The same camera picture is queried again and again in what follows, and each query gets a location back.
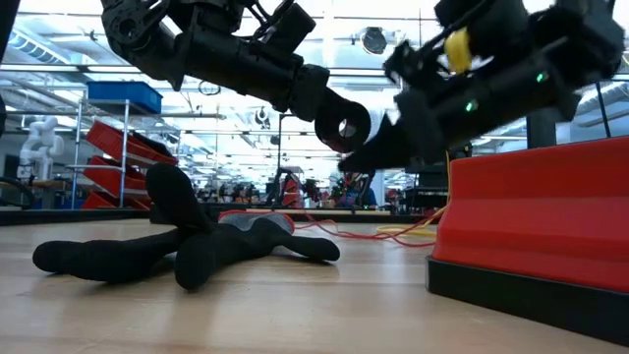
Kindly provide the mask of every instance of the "yellow cable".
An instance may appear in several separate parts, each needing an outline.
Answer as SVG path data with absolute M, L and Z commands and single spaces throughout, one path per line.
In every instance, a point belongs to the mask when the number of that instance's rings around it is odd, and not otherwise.
M 450 204 L 450 191 L 452 190 L 451 189 L 452 184 L 451 184 L 451 179 L 450 179 L 450 154 L 447 151 L 445 152 L 445 163 L 446 163 L 445 169 L 447 171 L 447 176 L 448 176 L 448 198 L 447 198 L 446 205 L 442 207 L 441 209 L 439 209 L 430 218 L 428 218 L 426 222 L 424 222 L 424 224 L 419 225 L 415 227 L 414 229 L 405 232 L 404 235 L 436 237 L 436 232 L 425 230 L 425 229 L 432 223 L 433 220 L 435 220 L 438 216 L 441 216 L 445 212 L 445 210 L 448 208 L 448 204 Z M 386 233 L 386 234 L 393 235 L 398 232 L 404 231 L 407 228 L 408 226 L 406 225 L 384 225 L 384 226 L 378 227 L 376 231 L 377 233 Z

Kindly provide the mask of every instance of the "green led light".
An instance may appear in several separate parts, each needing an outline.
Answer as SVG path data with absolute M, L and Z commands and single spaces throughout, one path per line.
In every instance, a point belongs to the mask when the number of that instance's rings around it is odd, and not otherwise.
M 468 104 L 465 106 L 465 111 L 466 112 L 472 112 L 473 110 L 477 109 L 478 106 L 479 106 L 479 104 L 475 100 L 472 100 L 472 101 L 468 102 Z
M 546 79 L 548 79 L 548 74 L 547 73 L 540 73 L 538 75 L 538 78 L 537 78 L 538 83 L 541 83 L 542 81 L 544 81 Z

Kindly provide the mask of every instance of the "red cable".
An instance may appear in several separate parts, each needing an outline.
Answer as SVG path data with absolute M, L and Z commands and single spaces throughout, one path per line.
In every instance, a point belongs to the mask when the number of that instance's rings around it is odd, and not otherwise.
M 419 225 L 423 224 L 426 222 L 426 218 L 420 220 L 419 222 L 417 222 L 416 224 L 414 224 L 413 226 L 402 230 L 400 232 L 396 232 L 394 234 L 388 234 L 388 233 L 378 233 L 375 235 L 363 235 L 363 234 L 355 234 L 355 233 L 351 233 L 351 232 L 346 232 L 346 231 L 338 231 L 338 224 L 334 221 L 334 220 L 322 220 L 322 221 L 316 221 L 312 216 L 310 216 L 307 212 L 305 212 L 305 216 L 308 218 L 308 220 L 311 222 L 308 225 L 305 226 L 299 226 L 296 227 L 296 230 L 303 230 L 303 229 L 307 229 L 313 226 L 318 227 L 319 229 L 323 230 L 324 232 L 332 235 L 332 236 L 337 236 L 337 237 L 342 237 L 342 238 L 349 238 L 349 239 L 358 239 L 358 240 L 374 240 L 374 241 L 381 241 L 381 240 L 393 240 L 395 242 L 397 242 L 398 244 L 402 245 L 402 246 L 406 246 L 406 247 L 428 247 L 428 246 L 433 246 L 434 242 L 427 242 L 427 243 L 421 243 L 421 244 L 416 244 L 416 243 L 409 243 L 409 242 L 405 242 L 402 241 L 398 238 L 398 236 L 405 234 L 411 230 L 413 230 L 414 228 L 418 227 Z M 321 224 L 323 223 L 331 223 L 334 225 L 334 227 L 336 227 L 336 232 L 330 231 L 324 227 L 321 226 Z

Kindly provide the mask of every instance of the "red block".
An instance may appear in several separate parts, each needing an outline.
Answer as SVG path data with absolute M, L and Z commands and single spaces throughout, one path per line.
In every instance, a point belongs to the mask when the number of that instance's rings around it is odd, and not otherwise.
M 629 138 L 451 164 L 438 261 L 629 292 Z

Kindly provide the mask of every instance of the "wooden table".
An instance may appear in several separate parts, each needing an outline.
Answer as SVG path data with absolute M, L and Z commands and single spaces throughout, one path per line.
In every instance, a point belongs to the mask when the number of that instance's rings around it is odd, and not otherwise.
M 329 266 L 280 252 L 232 266 L 195 294 L 172 273 L 107 286 L 48 275 L 30 261 L 48 240 L 127 239 L 167 229 L 146 220 L 0 228 L 0 353 L 629 352 L 428 294 L 430 250 L 390 242 L 335 239 L 342 259 Z

